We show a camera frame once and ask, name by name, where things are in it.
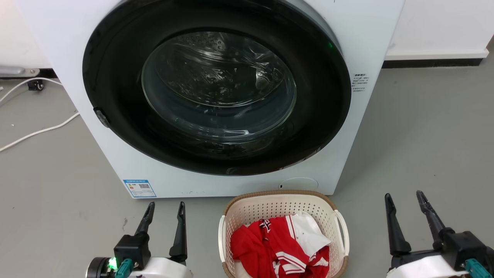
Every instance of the perforated basket side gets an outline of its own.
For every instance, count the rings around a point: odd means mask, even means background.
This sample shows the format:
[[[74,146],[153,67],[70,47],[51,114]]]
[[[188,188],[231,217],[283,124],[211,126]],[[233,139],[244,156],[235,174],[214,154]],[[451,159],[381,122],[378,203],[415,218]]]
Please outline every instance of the perforated basket side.
[[[225,252],[223,268],[228,277],[235,277],[235,263],[230,250],[232,233],[242,225],[249,225],[259,219],[293,215],[298,211],[312,215],[321,232],[332,243],[329,247],[330,271],[328,277],[339,277],[346,269],[345,256],[340,236],[336,206],[324,195],[304,190],[265,191],[240,195],[227,206],[224,217],[222,246]]]

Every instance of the white washing machine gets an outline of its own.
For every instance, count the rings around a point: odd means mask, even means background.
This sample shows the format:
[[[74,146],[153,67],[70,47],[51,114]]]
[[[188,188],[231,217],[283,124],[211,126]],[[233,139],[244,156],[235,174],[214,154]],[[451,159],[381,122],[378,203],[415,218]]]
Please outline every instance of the white washing machine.
[[[133,198],[333,194],[404,4],[17,2]]]

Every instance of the blue and white sticker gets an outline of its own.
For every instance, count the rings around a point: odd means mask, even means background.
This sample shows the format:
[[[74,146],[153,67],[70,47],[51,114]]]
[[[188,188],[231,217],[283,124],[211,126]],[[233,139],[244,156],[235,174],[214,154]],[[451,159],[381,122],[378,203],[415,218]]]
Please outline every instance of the blue and white sticker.
[[[123,180],[134,198],[156,197],[148,180]]]

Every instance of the black round door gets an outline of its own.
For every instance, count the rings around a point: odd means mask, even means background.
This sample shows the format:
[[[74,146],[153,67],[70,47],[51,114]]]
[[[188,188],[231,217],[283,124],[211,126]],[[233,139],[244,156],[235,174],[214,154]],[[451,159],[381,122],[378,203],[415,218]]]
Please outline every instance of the black round door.
[[[129,0],[83,57],[87,95],[120,138],[215,175],[276,171],[316,153],[350,106],[335,38],[279,0]]]

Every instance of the white cable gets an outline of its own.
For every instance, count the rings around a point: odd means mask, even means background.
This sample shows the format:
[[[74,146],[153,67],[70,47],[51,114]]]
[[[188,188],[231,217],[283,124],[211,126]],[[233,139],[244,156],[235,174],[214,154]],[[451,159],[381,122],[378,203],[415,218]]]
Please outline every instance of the white cable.
[[[26,80],[23,80],[21,83],[17,84],[15,87],[13,87],[12,89],[10,89],[10,91],[8,91],[4,96],[2,96],[2,98],[0,98],[0,103],[2,102],[2,100],[4,100],[11,92],[13,92],[15,89],[19,88],[21,85],[23,85],[24,83],[28,83],[29,81],[32,81],[32,80],[39,80],[39,79],[43,79],[43,80],[47,80],[47,81],[50,81],[50,82],[53,82],[53,83],[56,83],[58,85],[62,85],[62,83],[60,82],[57,82],[57,81],[54,81],[54,80],[51,80],[51,79],[48,79],[48,78],[44,78],[44,77],[36,77],[36,78],[30,78],[30,79],[26,79]]]
[[[60,82],[56,82],[56,81],[53,81],[51,79],[48,79],[48,78],[44,78],[44,77],[37,77],[37,78],[31,78],[31,79],[26,79],[26,80],[23,80],[21,83],[17,84],[15,87],[13,87],[10,91],[8,91],[2,98],[0,98],[0,102],[2,102],[2,100],[4,100],[8,94],[10,94],[11,92],[13,92],[15,89],[17,89],[19,86],[21,86],[22,84],[24,83],[27,83],[31,80],[39,80],[39,79],[43,79],[43,80],[47,80],[47,81],[50,81],[50,82],[53,82],[53,83],[56,83],[58,85],[62,85],[62,83]],[[54,127],[51,127],[51,128],[47,128],[47,129],[43,129],[43,130],[40,130],[40,131],[36,131],[34,133],[31,133],[29,135],[26,135],[10,144],[8,144],[7,146],[5,147],[2,147],[0,148],[0,152],[3,151],[3,150],[6,150],[12,146],[14,146],[15,144],[19,143],[19,142],[22,142],[24,140],[26,140],[27,138],[29,137],[32,137],[34,135],[38,135],[40,133],[43,133],[43,132],[47,132],[47,131],[50,131],[50,130],[54,130],[54,129],[57,129],[57,128],[61,128],[63,126],[65,126],[67,123],[69,123],[70,121],[72,121],[74,118],[76,118],[77,116],[79,116],[79,112],[77,112],[76,114],[72,115],[72,117],[70,117],[69,119],[67,119],[65,122],[59,124],[58,126],[54,126]]]

